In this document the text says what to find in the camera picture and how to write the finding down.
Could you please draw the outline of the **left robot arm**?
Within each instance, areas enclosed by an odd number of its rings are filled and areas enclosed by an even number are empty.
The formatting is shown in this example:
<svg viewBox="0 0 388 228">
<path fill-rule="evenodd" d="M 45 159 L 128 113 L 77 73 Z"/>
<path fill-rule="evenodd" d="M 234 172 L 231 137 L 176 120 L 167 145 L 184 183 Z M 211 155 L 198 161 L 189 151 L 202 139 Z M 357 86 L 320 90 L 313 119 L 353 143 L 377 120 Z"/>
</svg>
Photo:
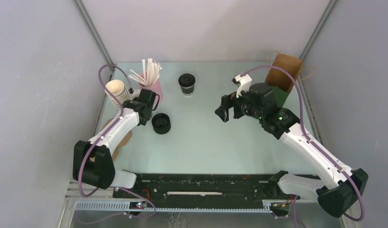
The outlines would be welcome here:
<svg viewBox="0 0 388 228">
<path fill-rule="evenodd" d="M 79 140 L 74 146 L 73 178 L 83 183 L 107 189 L 124 188 L 131 198 L 142 193 L 137 175 L 116 169 L 113 154 L 123 138 L 136 126 L 146 125 L 158 106 L 158 94 L 142 89 L 134 93 L 132 100 L 125 101 L 117 115 L 97 135 L 88 141 Z"/>
</svg>

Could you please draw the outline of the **green paper bag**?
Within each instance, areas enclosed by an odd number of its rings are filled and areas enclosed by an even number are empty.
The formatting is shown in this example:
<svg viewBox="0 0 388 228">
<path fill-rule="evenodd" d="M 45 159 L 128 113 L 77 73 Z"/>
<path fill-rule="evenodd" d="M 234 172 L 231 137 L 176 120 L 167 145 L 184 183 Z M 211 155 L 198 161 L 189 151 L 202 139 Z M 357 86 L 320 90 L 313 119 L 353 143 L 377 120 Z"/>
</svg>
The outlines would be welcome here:
<svg viewBox="0 0 388 228">
<path fill-rule="evenodd" d="M 291 55 L 282 54 L 277 50 L 270 52 L 267 57 L 267 63 L 269 63 L 270 57 L 272 57 L 273 54 L 276 54 L 276 56 L 272 62 L 272 65 L 275 67 L 282 68 L 283 70 L 288 72 L 296 80 L 297 83 L 310 78 L 317 71 L 316 66 L 303 67 L 303 60 Z M 313 69 L 310 75 L 302 77 L 300 79 L 300 73 L 310 68 Z M 276 97 L 279 107 L 282 107 L 284 105 L 285 101 L 287 100 L 287 97 L 295 86 L 295 83 L 292 82 L 291 79 L 285 73 L 275 68 L 271 68 L 268 70 L 265 82 L 273 88 L 274 95 Z"/>
</svg>

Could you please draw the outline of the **black cup lid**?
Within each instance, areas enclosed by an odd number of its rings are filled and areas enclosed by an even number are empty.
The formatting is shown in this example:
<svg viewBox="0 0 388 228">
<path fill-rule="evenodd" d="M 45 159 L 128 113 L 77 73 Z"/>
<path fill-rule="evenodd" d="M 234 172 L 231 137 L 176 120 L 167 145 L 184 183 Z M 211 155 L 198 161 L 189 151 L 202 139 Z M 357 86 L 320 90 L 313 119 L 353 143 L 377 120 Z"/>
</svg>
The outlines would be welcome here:
<svg viewBox="0 0 388 228">
<path fill-rule="evenodd" d="M 191 87 L 195 84 L 195 82 L 195 77 L 190 73 L 184 73 L 178 78 L 178 83 L 181 87 Z"/>
</svg>

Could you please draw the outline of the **black sleeved paper cup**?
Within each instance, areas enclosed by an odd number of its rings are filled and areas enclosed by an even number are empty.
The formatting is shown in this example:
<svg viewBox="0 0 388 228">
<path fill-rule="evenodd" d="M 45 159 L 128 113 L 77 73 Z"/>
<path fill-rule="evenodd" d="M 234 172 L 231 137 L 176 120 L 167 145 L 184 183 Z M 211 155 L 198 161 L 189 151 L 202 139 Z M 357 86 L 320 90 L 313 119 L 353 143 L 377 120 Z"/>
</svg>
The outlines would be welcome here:
<svg viewBox="0 0 388 228">
<path fill-rule="evenodd" d="M 182 91 L 183 95 L 185 95 L 185 96 L 193 95 L 194 89 L 195 89 L 195 85 L 191 85 L 191 86 L 187 86 L 187 87 L 181 86 L 181 91 Z"/>
</svg>

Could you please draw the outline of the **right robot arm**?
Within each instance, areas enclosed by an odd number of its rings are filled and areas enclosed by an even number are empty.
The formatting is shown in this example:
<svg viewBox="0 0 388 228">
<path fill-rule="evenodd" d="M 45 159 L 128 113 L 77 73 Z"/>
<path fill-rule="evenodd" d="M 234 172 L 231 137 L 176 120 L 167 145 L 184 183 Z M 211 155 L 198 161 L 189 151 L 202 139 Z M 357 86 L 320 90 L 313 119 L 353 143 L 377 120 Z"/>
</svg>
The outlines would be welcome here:
<svg viewBox="0 0 388 228">
<path fill-rule="evenodd" d="M 278 105 L 273 89 L 266 83 L 251 85 L 248 91 L 237 91 L 221 97 L 215 114 L 223 122 L 249 116 L 276 139 L 298 152 L 317 172 L 319 180 L 280 171 L 270 178 L 269 194 L 276 199 L 285 194 L 315 200 L 329 215 L 339 218 L 359 201 L 367 184 L 363 169 L 352 169 L 333 156 L 302 125 L 301 119 Z"/>
</svg>

